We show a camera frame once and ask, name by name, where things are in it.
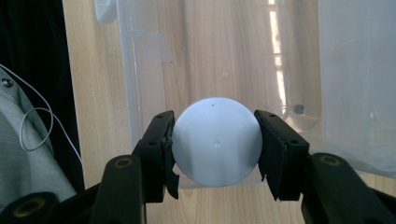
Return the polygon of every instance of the wooden surface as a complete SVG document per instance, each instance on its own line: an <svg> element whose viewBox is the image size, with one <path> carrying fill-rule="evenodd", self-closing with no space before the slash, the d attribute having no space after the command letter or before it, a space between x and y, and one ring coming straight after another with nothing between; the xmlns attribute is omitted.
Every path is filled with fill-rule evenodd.
<svg viewBox="0 0 396 224"><path fill-rule="evenodd" d="M128 133L117 21L112 24L98 23L94 17L92 2L64 1L78 131L87 187L100 181L105 164L111 158L129 154L133 148ZM249 107L259 108L257 105L262 104L262 107L272 108L274 103L276 107L273 109L279 110L281 106L287 106L282 105L279 100L261 101L244 90L251 88L259 94L280 94L278 91L271 93L268 89L260 92L261 86L258 82L261 77L254 77L254 74L261 71L263 64L272 67L268 73L274 74L277 68L275 62L270 62L278 54L289 58L295 57L293 55L308 54L311 55L309 57L315 58L318 54L318 43L315 42L317 33L315 29L306 27L305 32L289 31L294 32L292 35L296 35L296 38L280 38L289 49L281 52L282 54L276 53L273 46L265 46L258 40L246 40L241 34L251 32L254 27L249 25L262 19L264 14L260 10L268 12L268 6L263 1L249 2L257 5L245 5L245 2L236 0L158 1L159 17L162 18L159 20L158 29L169 40L169 45L177 58L176 63L163 66L167 108L175 109L179 115L191 101L213 94L232 96L236 100L247 102ZM313 10L316 5L309 2L312 1L304 1L299 5L300 9L290 15L300 18L302 11L308 11L304 13L308 18L302 18L301 22L309 21L310 25L315 25L316 21L309 18L316 17ZM244 14L244 11L255 13ZM233 18L234 13L240 18ZM268 24L254 32L266 42L274 43L274 39L266 35L268 30L265 29L268 29ZM211 34L217 30L221 30L224 35L234 34L232 38L227 38L231 42L225 43L221 35ZM293 46L296 43L293 43L292 39L299 38L302 46ZM308 42L313 43L314 47L308 47L311 46ZM269 56L260 55L261 51L267 52ZM254 61L257 57L267 56L271 56L269 60L263 60L261 63ZM293 67L294 70L311 71L313 74L318 71L318 62L287 66ZM289 90L287 94L293 92L296 90ZM310 97L317 97L305 94L303 92L297 95L295 103L311 101ZM313 109L309 111L312 111L313 116L320 113L317 105L310 106ZM396 195L395 180L376 175L364 175L363 179L373 188ZM148 223L303 223L300 203L274 202L266 184L218 189L181 189L179 194L178 201L166 195L164 203L148 204Z"/></svg>

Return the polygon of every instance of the transparent plastic container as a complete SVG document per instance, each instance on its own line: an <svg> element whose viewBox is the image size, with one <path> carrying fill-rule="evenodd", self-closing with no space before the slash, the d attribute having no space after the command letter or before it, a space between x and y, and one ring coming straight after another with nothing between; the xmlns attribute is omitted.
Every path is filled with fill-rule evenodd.
<svg viewBox="0 0 396 224"><path fill-rule="evenodd" d="M156 114L220 96L279 115L311 153L396 177L396 2L98 2L120 25L133 144Z"/></svg>

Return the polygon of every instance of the metal bolt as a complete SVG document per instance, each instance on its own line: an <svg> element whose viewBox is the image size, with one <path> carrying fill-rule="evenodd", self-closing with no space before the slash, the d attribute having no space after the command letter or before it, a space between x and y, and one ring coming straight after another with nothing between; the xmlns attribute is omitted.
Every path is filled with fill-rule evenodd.
<svg viewBox="0 0 396 224"><path fill-rule="evenodd" d="M12 81L8 78L3 78L1 79L1 82L3 83L3 86L10 88L12 87L12 85L14 85L14 83L12 83Z"/></svg>

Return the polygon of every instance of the white ball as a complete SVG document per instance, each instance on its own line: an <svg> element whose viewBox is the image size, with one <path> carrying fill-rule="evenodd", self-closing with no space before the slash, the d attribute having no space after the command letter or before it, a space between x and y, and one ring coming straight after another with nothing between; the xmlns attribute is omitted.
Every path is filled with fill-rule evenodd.
<svg viewBox="0 0 396 224"><path fill-rule="evenodd" d="M189 106L177 120L172 139L180 170L209 187L242 180L262 153L259 122L246 107L227 98L207 98Z"/></svg>

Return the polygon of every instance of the black mount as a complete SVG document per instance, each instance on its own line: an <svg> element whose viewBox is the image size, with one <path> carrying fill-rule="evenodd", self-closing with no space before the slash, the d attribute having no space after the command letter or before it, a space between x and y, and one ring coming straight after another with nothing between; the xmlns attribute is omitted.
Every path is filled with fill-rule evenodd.
<svg viewBox="0 0 396 224"><path fill-rule="evenodd" d="M298 201L306 223L396 223L396 199L368 188L342 158L308 153L307 143L283 119L257 110L262 129L259 168L274 199ZM172 169L173 111L155 116L132 155L106 165L102 182L59 203L53 193L33 193L11 203L0 223L146 223L146 203L164 190L178 198Z"/></svg>

